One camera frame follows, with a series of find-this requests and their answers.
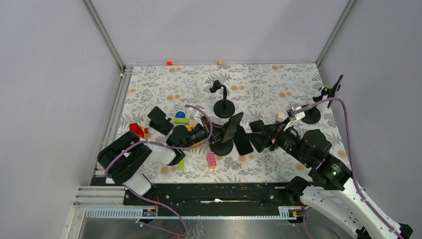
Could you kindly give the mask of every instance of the gray wall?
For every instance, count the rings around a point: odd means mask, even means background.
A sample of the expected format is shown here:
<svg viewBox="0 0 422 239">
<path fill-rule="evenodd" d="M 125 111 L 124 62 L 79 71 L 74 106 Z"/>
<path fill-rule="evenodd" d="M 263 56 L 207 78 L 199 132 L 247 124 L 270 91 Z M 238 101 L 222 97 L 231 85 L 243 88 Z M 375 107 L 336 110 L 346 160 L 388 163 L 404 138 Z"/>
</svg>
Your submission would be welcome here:
<svg viewBox="0 0 422 239">
<path fill-rule="evenodd" d="M 422 238 L 422 1 L 358 1 L 320 67 L 350 115 L 357 174 L 393 219 Z M 341 106 L 333 110 L 346 137 Z"/>
<path fill-rule="evenodd" d="M 93 0 L 127 64 L 315 62 L 347 0 Z"/>
<path fill-rule="evenodd" d="M 2 0 L 0 32 L 0 238 L 56 239 L 118 69 L 81 0 Z"/>
</svg>

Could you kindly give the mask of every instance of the phone holder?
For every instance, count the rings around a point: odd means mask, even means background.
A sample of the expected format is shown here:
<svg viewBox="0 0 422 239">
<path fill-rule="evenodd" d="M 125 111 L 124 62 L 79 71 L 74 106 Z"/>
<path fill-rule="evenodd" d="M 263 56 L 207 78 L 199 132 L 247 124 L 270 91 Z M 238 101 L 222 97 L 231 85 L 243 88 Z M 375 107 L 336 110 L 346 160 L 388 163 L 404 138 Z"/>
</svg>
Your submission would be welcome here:
<svg viewBox="0 0 422 239">
<path fill-rule="evenodd" d="M 307 111 L 305 111 L 305 117 L 301 119 L 304 123 L 307 124 L 316 124 L 321 119 L 321 112 L 316 108 L 313 107 Z"/>
<path fill-rule="evenodd" d="M 149 126 L 164 135 L 168 135 L 174 126 L 170 123 L 171 118 L 166 119 L 166 114 L 157 106 L 147 116 L 151 120 Z"/>
<path fill-rule="evenodd" d="M 210 92 L 215 93 L 221 87 L 223 87 L 223 99 L 214 104 L 214 114 L 219 118 L 226 119 L 234 114 L 234 104 L 227 99 L 227 87 L 216 80 L 212 84 Z"/>
</svg>

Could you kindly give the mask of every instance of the floral tablecloth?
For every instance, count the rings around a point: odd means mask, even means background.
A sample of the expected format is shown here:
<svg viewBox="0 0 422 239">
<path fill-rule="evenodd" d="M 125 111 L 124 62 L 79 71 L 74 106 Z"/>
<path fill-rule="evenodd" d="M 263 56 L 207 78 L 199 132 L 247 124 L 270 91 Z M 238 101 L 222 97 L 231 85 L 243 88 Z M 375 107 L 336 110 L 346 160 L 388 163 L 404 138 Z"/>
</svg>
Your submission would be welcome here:
<svg viewBox="0 0 422 239">
<path fill-rule="evenodd" d="M 213 122 L 223 124 L 227 120 L 216 117 L 212 111 L 214 103 L 222 99 L 222 90 L 214 94 L 209 91 L 214 80 L 227 86 L 227 98 L 234 103 L 235 114 L 244 112 L 241 125 L 246 132 L 251 132 L 252 121 L 274 123 L 278 112 L 285 113 L 286 107 L 313 103 L 312 97 L 319 95 L 322 86 L 315 64 L 137 66 L 130 79 L 116 138 L 128 131 L 130 123 L 148 127 L 147 114 L 154 106 L 170 118 L 178 111 L 186 112 L 186 117 L 196 124 L 194 112 L 184 105 L 200 105 Z M 331 109 L 326 104 L 318 109 L 322 117 L 317 124 L 299 122 L 295 129 L 303 135 L 309 129 L 319 128 L 332 143 L 330 152 L 349 165 Z M 152 141 L 165 142 L 166 136 L 149 130 Z M 281 149 L 239 156 L 233 147 L 229 155 L 216 157 L 215 170 L 208 168 L 208 152 L 208 144 L 186 151 L 184 171 L 177 166 L 145 162 L 141 172 L 152 183 L 288 182 L 296 175 L 310 180 L 309 170 Z M 103 170 L 99 164 L 97 170 Z"/>
</svg>

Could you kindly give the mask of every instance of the green block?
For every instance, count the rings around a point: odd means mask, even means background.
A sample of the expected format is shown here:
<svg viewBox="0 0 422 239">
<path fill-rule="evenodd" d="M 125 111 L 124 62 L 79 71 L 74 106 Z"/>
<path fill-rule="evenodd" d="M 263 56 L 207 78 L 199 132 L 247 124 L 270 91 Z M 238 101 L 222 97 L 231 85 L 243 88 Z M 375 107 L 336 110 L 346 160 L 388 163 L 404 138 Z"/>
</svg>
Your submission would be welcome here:
<svg viewBox="0 0 422 239">
<path fill-rule="evenodd" d="M 179 171 L 185 170 L 185 159 L 180 160 L 180 162 L 178 164 L 178 169 L 179 169 Z"/>
<path fill-rule="evenodd" d="M 174 118 L 174 123 L 189 124 L 188 118 Z"/>
</svg>

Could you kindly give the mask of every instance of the black phone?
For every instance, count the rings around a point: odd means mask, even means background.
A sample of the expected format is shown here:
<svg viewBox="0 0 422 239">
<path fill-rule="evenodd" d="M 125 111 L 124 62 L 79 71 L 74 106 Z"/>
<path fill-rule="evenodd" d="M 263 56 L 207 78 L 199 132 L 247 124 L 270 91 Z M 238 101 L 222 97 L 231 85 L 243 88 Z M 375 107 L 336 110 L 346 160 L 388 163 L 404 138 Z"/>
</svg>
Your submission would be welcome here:
<svg viewBox="0 0 422 239">
<path fill-rule="evenodd" d="M 244 156 L 253 152 L 253 147 L 248 138 L 246 137 L 245 129 L 242 126 L 239 126 L 239 128 L 237 128 L 236 133 L 233 137 L 233 141 L 240 156 Z"/>
</svg>

